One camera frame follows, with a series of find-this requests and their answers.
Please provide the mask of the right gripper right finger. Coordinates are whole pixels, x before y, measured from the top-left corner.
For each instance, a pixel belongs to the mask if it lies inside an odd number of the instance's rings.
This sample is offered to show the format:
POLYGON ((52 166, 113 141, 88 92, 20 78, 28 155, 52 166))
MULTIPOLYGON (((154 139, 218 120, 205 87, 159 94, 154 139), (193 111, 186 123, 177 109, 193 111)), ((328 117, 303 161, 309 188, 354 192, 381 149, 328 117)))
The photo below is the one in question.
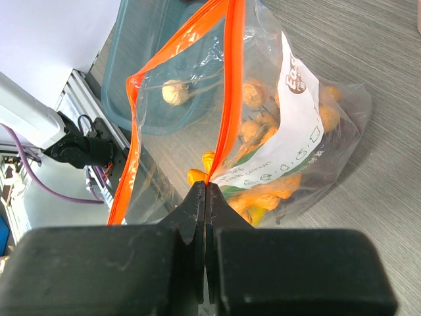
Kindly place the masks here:
POLYGON ((215 304, 260 303, 260 231, 230 207, 217 184, 205 202, 205 267, 215 304))

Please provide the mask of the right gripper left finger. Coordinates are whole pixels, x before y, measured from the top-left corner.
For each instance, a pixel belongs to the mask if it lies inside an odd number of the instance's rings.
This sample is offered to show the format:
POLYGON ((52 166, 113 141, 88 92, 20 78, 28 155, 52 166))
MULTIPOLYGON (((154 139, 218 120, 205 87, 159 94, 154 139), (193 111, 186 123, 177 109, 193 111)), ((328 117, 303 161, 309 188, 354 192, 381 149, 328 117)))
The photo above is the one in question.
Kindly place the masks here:
POLYGON ((206 184, 195 182, 181 204, 159 222, 162 226, 175 228, 184 243, 184 270, 192 277, 199 304, 204 302, 205 202, 206 184))

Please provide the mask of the green chili pepper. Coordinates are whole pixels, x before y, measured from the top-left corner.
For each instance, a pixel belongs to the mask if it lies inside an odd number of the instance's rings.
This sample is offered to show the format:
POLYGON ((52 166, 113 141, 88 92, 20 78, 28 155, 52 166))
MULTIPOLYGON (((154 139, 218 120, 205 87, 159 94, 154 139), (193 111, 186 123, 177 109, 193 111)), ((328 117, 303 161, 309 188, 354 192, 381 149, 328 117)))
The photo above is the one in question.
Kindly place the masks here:
POLYGON ((254 155, 255 152, 244 155, 232 168, 214 181, 226 199, 258 184, 257 177, 253 176, 254 155))

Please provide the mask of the yellow lemon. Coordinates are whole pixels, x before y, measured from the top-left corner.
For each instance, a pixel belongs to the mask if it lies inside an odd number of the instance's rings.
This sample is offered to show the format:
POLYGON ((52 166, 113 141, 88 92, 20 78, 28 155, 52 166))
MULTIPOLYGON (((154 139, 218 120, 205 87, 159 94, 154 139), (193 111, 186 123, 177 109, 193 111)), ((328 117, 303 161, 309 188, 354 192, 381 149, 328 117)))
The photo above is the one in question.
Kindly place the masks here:
POLYGON ((258 227, 267 210, 262 207, 251 206, 246 211, 247 221, 253 227, 258 227))

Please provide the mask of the orange ginger-like food piece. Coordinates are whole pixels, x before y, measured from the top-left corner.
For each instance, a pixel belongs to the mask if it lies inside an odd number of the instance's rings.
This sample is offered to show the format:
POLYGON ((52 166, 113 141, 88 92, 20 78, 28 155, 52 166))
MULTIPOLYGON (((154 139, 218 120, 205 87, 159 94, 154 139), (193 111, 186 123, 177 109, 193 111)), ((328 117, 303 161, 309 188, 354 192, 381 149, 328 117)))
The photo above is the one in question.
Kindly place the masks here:
MULTIPOLYGON (((202 164, 206 172, 199 169, 190 169, 187 173, 187 182, 192 186, 195 182, 206 180, 214 162, 214 152, 207 151, 202 156, 202 164)), ((247 221, 246 211, 251 206, 262 207, 274 211, 281 200, 290 198, 301 185, 302 173, 292 172, 283 175, 267 184, 257 184, 252 188, 242 191, 230 199, 225 200, 228 205, 247 221)))

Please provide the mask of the clear zip bag orange zipper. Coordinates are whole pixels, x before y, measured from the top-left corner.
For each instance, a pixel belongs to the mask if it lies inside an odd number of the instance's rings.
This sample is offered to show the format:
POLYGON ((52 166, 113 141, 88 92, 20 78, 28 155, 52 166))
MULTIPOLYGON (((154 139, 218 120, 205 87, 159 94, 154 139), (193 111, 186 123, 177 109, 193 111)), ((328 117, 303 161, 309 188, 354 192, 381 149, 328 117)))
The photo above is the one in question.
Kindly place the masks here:
POLYGON ((207 1, 125 88, 131 140, 109 225, 149 222, 204 182, 274 226, 337 180, 372 112, 363 85, 315 75, 260 1, 207 1))

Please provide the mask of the garlic bulb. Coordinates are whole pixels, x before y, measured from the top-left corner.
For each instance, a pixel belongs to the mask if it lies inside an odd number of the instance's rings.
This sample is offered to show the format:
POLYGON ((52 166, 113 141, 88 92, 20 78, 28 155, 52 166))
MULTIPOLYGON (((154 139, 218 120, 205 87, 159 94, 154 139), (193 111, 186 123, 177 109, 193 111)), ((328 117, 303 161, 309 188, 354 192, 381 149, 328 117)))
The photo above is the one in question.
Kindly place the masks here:
POLYGON ((168 80, 162 87, 162 98, 172 106, 184 104, 189 99, 187 84, 179 80, 168 80))

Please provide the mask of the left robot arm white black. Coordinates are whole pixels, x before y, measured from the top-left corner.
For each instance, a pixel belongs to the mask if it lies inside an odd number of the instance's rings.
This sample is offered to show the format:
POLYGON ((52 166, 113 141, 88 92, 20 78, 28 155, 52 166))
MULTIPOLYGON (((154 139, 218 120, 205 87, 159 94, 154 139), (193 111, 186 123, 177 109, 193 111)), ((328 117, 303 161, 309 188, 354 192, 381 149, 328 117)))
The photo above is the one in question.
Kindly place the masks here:
POLYGON ((48 157, 77 169, 105 167, 115 154, 111 141, 87 137, 63 113, 44 105, 1 74, 1 125, 40 148, 48 157))

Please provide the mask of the teal plastic food tray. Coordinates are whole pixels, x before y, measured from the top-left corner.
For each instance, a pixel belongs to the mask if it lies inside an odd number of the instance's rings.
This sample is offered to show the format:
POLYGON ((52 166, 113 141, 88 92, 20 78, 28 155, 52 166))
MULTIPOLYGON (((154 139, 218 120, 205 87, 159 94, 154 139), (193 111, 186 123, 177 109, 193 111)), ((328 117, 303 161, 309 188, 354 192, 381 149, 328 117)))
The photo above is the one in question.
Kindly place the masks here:
POLYGON ((106 117, 121 128, 162 136, 215 108, 224 89, 226 1, 123 1, 101 88, 106 117), (168 80, 187 84, 189 99, 162 98, 168 80))

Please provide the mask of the pink compartment organizer box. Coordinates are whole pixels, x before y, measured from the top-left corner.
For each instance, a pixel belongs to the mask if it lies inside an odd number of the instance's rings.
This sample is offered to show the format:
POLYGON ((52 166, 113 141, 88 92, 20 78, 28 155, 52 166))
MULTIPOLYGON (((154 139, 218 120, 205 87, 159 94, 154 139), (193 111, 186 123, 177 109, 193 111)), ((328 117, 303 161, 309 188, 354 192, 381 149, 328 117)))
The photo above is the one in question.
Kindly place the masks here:
POLYGON ((418 33, 421 34, 421 0, 417 0, 417 30, 418 33))

